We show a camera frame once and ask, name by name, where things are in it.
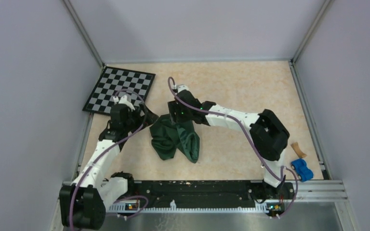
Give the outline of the dark green cloth napkin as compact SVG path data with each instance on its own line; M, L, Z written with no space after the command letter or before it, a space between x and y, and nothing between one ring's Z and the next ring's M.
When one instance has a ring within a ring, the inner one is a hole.
M200 137L192 121L173 123L170 115L165 114L149 130L151 145L161 160L173 159L180 151L191 163L198 161Z

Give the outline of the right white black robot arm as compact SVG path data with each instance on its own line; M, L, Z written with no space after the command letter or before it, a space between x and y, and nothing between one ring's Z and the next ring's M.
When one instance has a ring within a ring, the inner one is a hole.
M172 122L193 121L241 131L264 166L264 194L277 198L282 193L283 161L290 133L273 111L240 112L215 102L201 103L186 85L169 84L169 89L174 96L174 101L168 103Z

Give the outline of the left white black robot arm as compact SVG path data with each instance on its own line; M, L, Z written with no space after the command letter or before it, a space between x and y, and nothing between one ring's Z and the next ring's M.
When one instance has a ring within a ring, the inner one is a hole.
M59 192L61 222L70 229L100 229L107 209L120 196L129 199L135 193L134 184L127 178L112 176L106 180L106 173L125 142L152 125L158 116L143 99L138 106L127 95L115 96L113 101L110 119L98 137L91 158L72 183L63 185Z

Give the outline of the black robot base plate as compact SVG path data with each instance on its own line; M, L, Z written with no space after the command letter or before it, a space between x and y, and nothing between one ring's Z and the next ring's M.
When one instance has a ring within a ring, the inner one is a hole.
M148 199L147 208L254 208L265 202L293 198L293 184L276 188L258 180L144 180L129 183L128 195Z

